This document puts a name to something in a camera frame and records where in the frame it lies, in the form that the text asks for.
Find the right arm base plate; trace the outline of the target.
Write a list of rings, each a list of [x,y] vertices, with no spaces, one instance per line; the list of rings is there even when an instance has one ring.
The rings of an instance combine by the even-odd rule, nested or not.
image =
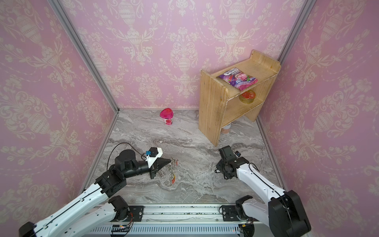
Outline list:
[[[224,222],[235,222],[247,220],[242,208],[237,205],[222,205],[220,213],[223,216]]]

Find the metal key organizer plate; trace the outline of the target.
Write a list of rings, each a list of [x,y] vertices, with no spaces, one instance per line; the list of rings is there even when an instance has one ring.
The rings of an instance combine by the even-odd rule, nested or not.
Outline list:
[[[178,160],[177,159],[171,159],[171,164],[169,165],[170,180],[172,180],[173,176],[176,176],[177,166],[178,166]]]

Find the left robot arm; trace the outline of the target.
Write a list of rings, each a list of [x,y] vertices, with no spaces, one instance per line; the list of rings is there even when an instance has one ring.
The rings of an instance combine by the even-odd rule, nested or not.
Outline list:
[[[127,184],[127,178],[157,172],[171,163],[162,157],[161,148],[152,147],[143,161],[136,160],[133,150],[120,152],[111,165],[83,193],[67,205],[40,220],[19,228],[20,237],[81,237],[106,222],[123,221],[131,216],[126,201],[116,193]]]

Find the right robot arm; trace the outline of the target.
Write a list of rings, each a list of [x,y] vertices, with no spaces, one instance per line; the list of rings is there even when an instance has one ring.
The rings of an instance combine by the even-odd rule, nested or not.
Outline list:
[[[226,180],[237,178],[262,200],[259,202],[246,195],[236,200],[235,205],[221,206],[219,211],[224,221],[242,221],[242,231],[247,237],[254,236],[255,220],[268,226],[275,237],[302,237],[311,231],[311,223],[295,191],[286,191],[270,182],[253,163],[230,146],[219,149],[219,153],[221,160],[215,173],[221,173]]]

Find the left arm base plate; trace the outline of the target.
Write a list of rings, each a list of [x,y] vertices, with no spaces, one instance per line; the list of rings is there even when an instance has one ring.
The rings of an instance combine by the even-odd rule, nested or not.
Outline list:
[[[143,205],[133,205],[124,207],[117,215],[116,220],[118,222],[141,222],[144,214]]]

